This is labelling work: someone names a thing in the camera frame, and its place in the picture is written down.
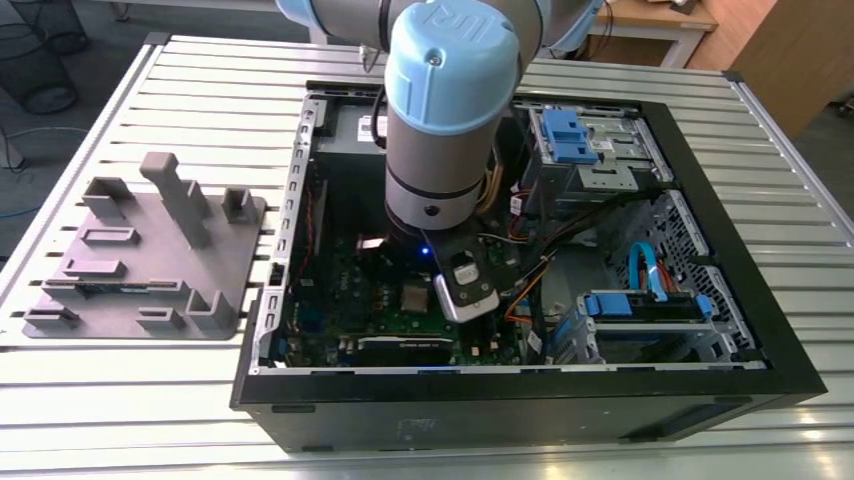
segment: blue cable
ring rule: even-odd
[[[643,261],[645,262],[645,272],[648,277],[648,288],[655,295],[656,302],[667,301],[667,292],[664,292],[661,273],[657,271],[657,262],[655,261],[655,249],[647,242],[635,242],[631,245],[628,253],[628,288],[636,290],[640,288],[640,278],[637,275],[637,257],[643,253]]]
[[[27,213],[37,212],[38,209],[41,209],[41,205],[38,205],[37,207],[30,208],[29,210],[23,210],[21,212],[0,213],[0,219],[19,217],[21,215],[26,215]]]

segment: ur robot arm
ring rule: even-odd
[[[540,48],[576,49],[603,2],[276,0],[294,22],[388,52],[385,204],[432,247],[448,320],[498,305],[464,230],[502,112]]]

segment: wire mesh basket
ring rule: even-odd
[[[45,32],[25,23],[0,25],[0,87],[29,113],[58,112],[77,99]]]
[[[9,0],[17,14],[47,35],[47,47],[65,55],[82,50],[89,43],[70,0]]]

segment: table surface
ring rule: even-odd
[[[669,2],[649,3],[645,0],[617,0],[613,8],[613,25],[624,27],[659,27],[711,32],[717,21],[701,3],[696,4],[691,15],[683,15],[669,9]],[[596,23],[607,23],[607,8],[599,10]]]
[[[280,205],[305,81],[378,82],[380,75],[381,63],[362,74],[348,47],[173,37],[142,48],[0,273],[0,345],[9,347],[0,354],[0,474],[717,480],[723,467],[732,478],[852,478],[851,224],[748,92],[711,72],[540,61],[521,90],[668,104],[829,388],[797,408],[664,445],[286,455],[228,408],[242,327],[233,339],[205,343],[21,335],[19,312],[58,267],[94,175],[152,191],[138,162],[150,150],[172,151],[178,174],[205,193],[246,186]],[[277,223],[266,211],[266,233]],[[258,255],[273,238],[261,235]],[[257,262],[249,282],[265,273]]]

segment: floor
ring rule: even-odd
[[[0,125],[7,133],[43,126],[87,128],[148,32],[292,42],[308,40],[306,30],[274,13],[133,5],[130,21],[118,23],[113,21],[105,3],[77,0],[74,5],[90,38],[86,50],[63,59],[79,100],[62,113],[34,116],[22,113],[0,92]],[[0,4],[0,23],[14,21],[7,5]],[[19,175],[0,169],[0,257],[11,253],[34,215],[3,218],[3,214],[39,205],[79,139],[81,135],[73,132],[45,132],[14,139],[13,145],[27,158],[29,168]],[[854,116],[840,119],[831,109],[825,110],[795,144],[843,208],[852,214]]]

